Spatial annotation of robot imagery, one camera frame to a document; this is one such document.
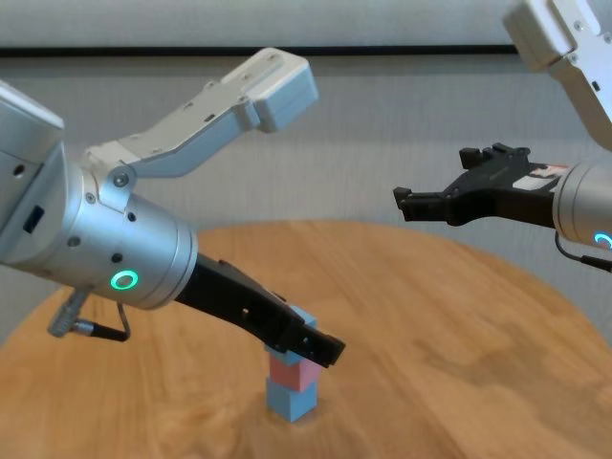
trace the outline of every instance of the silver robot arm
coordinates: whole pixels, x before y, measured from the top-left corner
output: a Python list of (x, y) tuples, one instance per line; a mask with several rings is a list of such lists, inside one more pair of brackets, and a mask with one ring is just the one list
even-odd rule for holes
[[(529, 68), (558, 80), (591, 137), (612, 151), (612, 34), (587, 0), (521, 0), (504, 23)], [(459, 179), (439, 193), (396, 188), (397, 205), (406, 221), (497, 216), (553, 228), (564, 255), (612, 272), (605, 260), (567, 253), (558, 237), (612, 250), (612, 164), (536, 164), (529, 154), (500, 143), (464, 148)]]
[[(343, 343), (278, 295), (198, 253), (194, 228), (133, 193), (138, 178), (186, 175), (243, 132), (282, 129), (318, 99), (308, 61), (264, 49), (149, 130), (66, 161), (63, 122), (0, 86), (0, 263), (74, 287), (49, 332), (129, 338), (122, 309), (172, 300), (234, 323), (280, 352), (328, 366)], [(89, 294), (120, 305), (124, 331), (79, 317)]]
[[(529, 68), (558, 80), (593, 140), (612, 151), (612, 33), (601, 30), (587, 0), (524, 0), (505, 25)], [(612, 250), (611, 200), (612, 165), (577, 164), (555, 188), (555, 228)]]

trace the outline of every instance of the pink block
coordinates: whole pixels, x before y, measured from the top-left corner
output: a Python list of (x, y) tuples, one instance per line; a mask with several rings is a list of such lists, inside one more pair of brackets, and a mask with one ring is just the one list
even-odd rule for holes
[(277, 384), (297, 392), (306, 390), (321, 374), (322, 366), (308, 359), (302, 359), (288, 366), (270, 355), (270, 378)]

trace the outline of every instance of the toy block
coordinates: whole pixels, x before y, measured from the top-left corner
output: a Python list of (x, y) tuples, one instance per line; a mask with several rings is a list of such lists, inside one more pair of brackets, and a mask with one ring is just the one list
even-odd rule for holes
[[(311, 316), (306, 311), (301, 310), (297, 306), (291, 306), (291, 309), (293, 309), (296, 313), (298, 313), (304, 319), (304, 321), (306, 322), (306, 325), (309, 325), (313, 328), (317, 328), (317, 319), (315, 317)], [(282, 361), (284, 364), (289, 365), (289, 366), (295, 365), (296, 363), (304, 359), (302, 356), (299, 356), (298, 354), (292, 351), (282, 353), (282, 352), (273, 350), (272, 347), (270, 346), (265, 346), (265, 349), (267, 352), (269, 352), (271, 355), (276, 357), (278, 360)]]
[(303, 392), (296, 392), (268, 378), (266, 402), (269, 409), (293, 423), (317, 406), (317, 382)]
[(302, 359), (295, 365), (286, 365), (275, 356), (270, 355), (270, 379), (288, 389), (303, 392), (315, 382), (323, 367)]

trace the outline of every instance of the blue block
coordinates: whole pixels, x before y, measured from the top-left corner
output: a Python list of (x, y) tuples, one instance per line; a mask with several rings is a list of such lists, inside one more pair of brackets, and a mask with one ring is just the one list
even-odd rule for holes
[(293, 423), (317, 406), (317, 381), (303, 392), (297, 392), (268, 378), (266, 402), (269, 409)]
[[(297, 306), (291, 306), (291, 309), (293, 309), (296, 313), (298, 313), (305, 320), (306, 325), (310, 325), (313, 328), (317, 328), (317, 319), (315, 317), (311, 316), (306, 311), (301, 310)], [(282, 353), (282, 352), (274, 351), (272, 347), (269, 347), (269, 346), (265, 346), (265, 349), (267, 352), (272, 354), (276, 359), (282, 361), (287, 366), (293, 366), (296, 363), (299, 363), (299, 361), (303, 359), (302, 356), (299, 356), (298, 354), (292, 351)]]

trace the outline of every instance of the wooden table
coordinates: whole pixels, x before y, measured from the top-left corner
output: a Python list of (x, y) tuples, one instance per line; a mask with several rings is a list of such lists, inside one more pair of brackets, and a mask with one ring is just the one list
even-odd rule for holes
[[(267, 412), (261, 343), (184, 306), (130, 309), (125, 344), (52, 339), (59, 292), (0, 351), (1, 458), (612, 457), (612, 355), (508, 263), (331, 222), (214, 230), (201, 250), (346, 341), (319, 407), (294, 425)], [(99, 298), (85, 311), (118, 325), (116, 313)]]

